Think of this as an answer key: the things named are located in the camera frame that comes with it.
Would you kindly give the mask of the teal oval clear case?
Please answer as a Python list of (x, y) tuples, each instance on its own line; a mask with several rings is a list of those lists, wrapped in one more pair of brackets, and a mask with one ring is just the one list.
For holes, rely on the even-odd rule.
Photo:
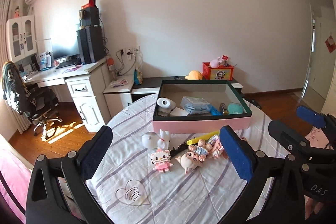
[(243, 114), (244, 107), (239, 103), (229, 103), (227, 106), (227, 111), (229, 115)]

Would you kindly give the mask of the pink block toy figure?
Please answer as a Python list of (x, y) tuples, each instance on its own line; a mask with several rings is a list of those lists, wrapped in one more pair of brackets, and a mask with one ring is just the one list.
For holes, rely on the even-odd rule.
[(208, 141), (207, 144), (211, 145), (211, 149), (209, 150), (208, 158), (218, 159), (220, 156), (223, 156), (224, 159), (228, 159), (228, 155), (224, 150), (224, 147), (221, 144), (219, 139), (219, 135), (216, 134), (212, 136)]

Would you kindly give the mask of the baby doll figurine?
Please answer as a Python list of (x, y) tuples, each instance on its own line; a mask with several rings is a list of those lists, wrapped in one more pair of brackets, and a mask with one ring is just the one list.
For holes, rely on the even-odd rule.
[(175, 159), (184, 169), (185, 175), (187, 175), (192, 170), (202, 166), (202, 163), (207, 159), (207, 155), (212, 147), (213, 146), (204, 139), (199, 139), (197, 144), (189, 145), (188, 150)]

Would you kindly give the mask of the yellow highlighter marker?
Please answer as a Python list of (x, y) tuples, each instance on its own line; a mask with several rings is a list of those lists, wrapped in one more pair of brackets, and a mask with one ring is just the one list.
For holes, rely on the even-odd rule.
[(187, 145), (194, 145), (194, 144), (198, 144), (198, 141), (200, 139), (203, 139), (203, 140), (209, 140), (211, 139), (214, 135), (218, 135), (219, 134), (219, 131), (213, 131), (213, 132), (210, 132), (210, 133), (207, 133), (205, 135), (202, 135), (202, 136), (199, 136), (199, 137), (196, 137), (194, 139), (190, 139), (186, 142)]

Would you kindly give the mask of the hello kitty block figure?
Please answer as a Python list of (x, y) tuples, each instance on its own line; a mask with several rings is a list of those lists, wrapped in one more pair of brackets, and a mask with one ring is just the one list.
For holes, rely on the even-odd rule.
[(153, 169), (159, 173), (169, 172), (170, 167), (173, 166), (168, 149), (157, 149), (157, 151), (150, 155), (150, 160), (152, 165), (154, 165)]

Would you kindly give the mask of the clear floss pick box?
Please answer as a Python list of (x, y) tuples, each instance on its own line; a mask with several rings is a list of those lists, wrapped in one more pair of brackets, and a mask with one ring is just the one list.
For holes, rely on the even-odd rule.
[(206, 114), (210, 112), (212, 105), (202, 97), (182, 97), (181, 108), (190, 115)]

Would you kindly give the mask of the black hair clip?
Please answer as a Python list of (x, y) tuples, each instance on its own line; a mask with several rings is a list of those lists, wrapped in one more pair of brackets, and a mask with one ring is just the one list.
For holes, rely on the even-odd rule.
[(183, 143), (180, 144), (177, 148), (173, 148), (172, 150), (170, 150), (171, 157), (177, 156), (179, 153), (183, 152), (184, 150), (187, 150), (188, 147), (189, 146), (187, 144)]

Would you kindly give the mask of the white camera plug device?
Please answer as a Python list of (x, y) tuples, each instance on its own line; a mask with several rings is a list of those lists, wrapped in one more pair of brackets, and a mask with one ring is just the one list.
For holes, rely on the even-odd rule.
[(157, 99), (158, 115), (168, 117), (176, 108), (176, 103), (168, 98), (160, 97)]

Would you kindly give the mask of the pink bedding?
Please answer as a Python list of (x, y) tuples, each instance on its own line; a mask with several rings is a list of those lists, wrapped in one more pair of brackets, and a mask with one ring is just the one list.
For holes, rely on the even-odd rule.
[(19, 223), (26, 223), (26, 200), (31, 177), (26, 163), (1, 136), (1, 195)]

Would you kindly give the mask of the black bathroom scale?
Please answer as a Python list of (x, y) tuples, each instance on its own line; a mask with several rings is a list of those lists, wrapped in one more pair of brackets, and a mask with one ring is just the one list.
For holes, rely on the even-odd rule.
[(248, 98), (247, 101), (256, 106), (257, 108), (262, 109), (262, 106), (255, 99)]

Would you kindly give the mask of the black office chair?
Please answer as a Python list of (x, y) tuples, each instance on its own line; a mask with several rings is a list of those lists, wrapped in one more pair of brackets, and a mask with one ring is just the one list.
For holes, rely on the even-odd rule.
[(42, 126), (42, 137), (50, 138), (47, 126), (50, 122), (62, 123), (57, 106), (59, 99), (50, 88), (35, 87), (29, 89), (22, 80), (19, 69), (12, 61), (7, 61), (2, 67), (3, 99), (19, 115), (35, 123), (34, 135), (37, 128)]

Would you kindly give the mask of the pink pig plush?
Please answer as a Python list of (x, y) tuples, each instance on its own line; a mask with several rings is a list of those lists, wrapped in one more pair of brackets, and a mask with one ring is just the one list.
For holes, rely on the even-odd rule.
[(222, 58), (217, 57), (216, 59), (213, 59), (212, 61), (210, 61), (209, 67), (218, 68), (221, 65), (221, 63), (222, 63)]

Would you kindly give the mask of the white computer desk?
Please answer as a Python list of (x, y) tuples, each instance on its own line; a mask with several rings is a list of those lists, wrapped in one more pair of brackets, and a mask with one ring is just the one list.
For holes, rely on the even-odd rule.
[(26, 84), (38, 87), (67, 86), (67, 91), (56, 91), (63, 101), (70, 96), (84, 126), (89, 132), (97, 132), (111, 119), (103, 91), (109, 84), (109, 73), (105, 59), (96, 63), (71, 66), (61, 69), (52, 68), (35, 73), (27, 78)]

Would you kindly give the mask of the snack bag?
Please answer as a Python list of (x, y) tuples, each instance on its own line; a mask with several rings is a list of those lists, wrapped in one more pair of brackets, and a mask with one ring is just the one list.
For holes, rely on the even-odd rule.
[(141, 85), (143, 82), (142, 71), (139, 68), (134, 70), (134, 84)]

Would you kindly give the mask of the black computer tower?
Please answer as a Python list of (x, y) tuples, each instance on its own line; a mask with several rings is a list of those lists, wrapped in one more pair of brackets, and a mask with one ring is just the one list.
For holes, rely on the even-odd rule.
[(77, 30), (77, 43), (82, 64), (92, 64), (105, 57), (105, 47), (100, 26), (86, 26)]

